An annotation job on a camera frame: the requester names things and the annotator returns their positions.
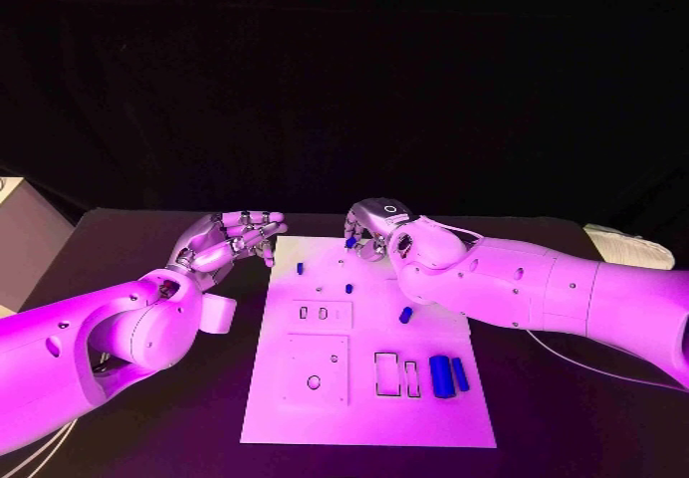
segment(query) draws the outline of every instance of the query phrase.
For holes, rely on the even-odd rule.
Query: cable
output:
[[[54,440],[60,437],[63,431],[69,428],[70,425],[76,422],[67,423],[59,430],[57,433],[53,435],[47,443],[34,451],[33,455],[8,471],[7,474],[1,476],[1,478],[10,478],[11,475],[36,459],[36,457],[43,453],[46,448],[53,444]]]
[[[54,452],[57,451],[57,448],[60,447],[63,441],[67,439],[69,432],[72,431],[72,428],[75,427],[75,425],[76,425],[76,420],[72,421],[72,423],[70,423],[70,425],[69,425],[69,428],[67,428],[67,431],[66,431],[65,434],[62,435],[62,440],[60,440],[59,443],[54,445],[53,451],[52,451],[50,454],[46,456],[46,459],[40,462],[40,465],[36,467],[36,469],[33,470],[33,473],[27,476],[27,478],[33,478],[33,477],[36,476],[36,473],[40,471],[40,469],[41,469],[43,466],[46,465],[47,460],[49,460],[50,457],[54,455]]]
[[[607,376],[612,376],[614,378],[619,378],[621,380],[632,381],[634,383],[643,383],[644,385],[653,385],[658,386],[660,388],[669,388],[670,390],[677,390],[683,391],[684,393],[689,393],[689,388],[681,388],[674,385],[666,385],[664,383],[656,383],[654,381],[645,381],[640,380],[638,378],[630,378],[628,376],[621,376],[615,375],[614,373],[609,373],[608,371],[598,370],[592,366],[583,365],[578,361],[572,360],[570,358],[565,357],[560,353],[558,353],[542,341],[540,339],[530,333],[530,331],[526,331],[527,334],[532,336],[533,340],[545,347],[546,350],[549,350],[560,359],[565,359],[570,363],[573,363],[578,366],[582,366],[583,368],[588,368],[588,370],[596,371],[598,373],[602,373]]]

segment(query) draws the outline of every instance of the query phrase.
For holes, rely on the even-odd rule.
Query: blue cylinder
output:
[[[429,364],[431,377],[434,379],[434,395],[436,398],[452,398],[457,394],[449,358],[447,356],[432,356],[429,358]]]
[[[402,311],[402,315],[399,316],[399,322],[402,324],[408,324],[409,323],[409,318],[412,317],[412,308],[410,307],[405,307],[403,311]]]
[[[462,361],[458,358],[452,358],[452,369],[455,370],[460,391],[467,391],[470,389],[470,383],[467,382],[467,375],[464,374]]]

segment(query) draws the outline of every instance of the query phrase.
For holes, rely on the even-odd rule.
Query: robotic arm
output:
[[[361,245],[364,229],[373,239]],[[385,198],[351,206],[344,237],[361,259],[389,256],[413,302],[438,303],[498,327],[588,337],[650,361],[689,387],[689,271],[607,264],[484,237]]]
[[[250,255],[274,265],[268,237],[282,214],[203,216],[168,264],[128,282],[0,321],[0,455],[101,406],[173,366],[196,331],[226,334],[235,301],[203,292]],[[111,358],[92,367],[89,347]]]

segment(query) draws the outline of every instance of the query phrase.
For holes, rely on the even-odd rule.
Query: black curtain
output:
[[[73,220],[92,207],[344,213],[389,196],[426,214],[617,227],[686,267],[683,19],[539,13],[5,9],[0,167]]]

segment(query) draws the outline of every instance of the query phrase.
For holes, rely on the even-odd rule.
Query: tabletop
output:
[[[201,214],[90,211],[23,310],[137,280],[161,267],[180,232]],[[581,227],[569,221],[546,217],[431,218],[483,235],[527,241],[599,260]],[[285,222],[288,235],[343,234],[343,215],[285,214]],[[497,449],[240,444],[268,278],[269,270],[258,258],[236,262],[210,289],[238,301],[229,333],[199,333],[174,367],[132,385],[79,418],[39,476],[686,476],[689,395],[578,367],[524,331],[471,319]],[[585,364],[667,382],[653,365],[601,344],[563,334],[537,336]],[[0,474],[46,440],[0,457]]]

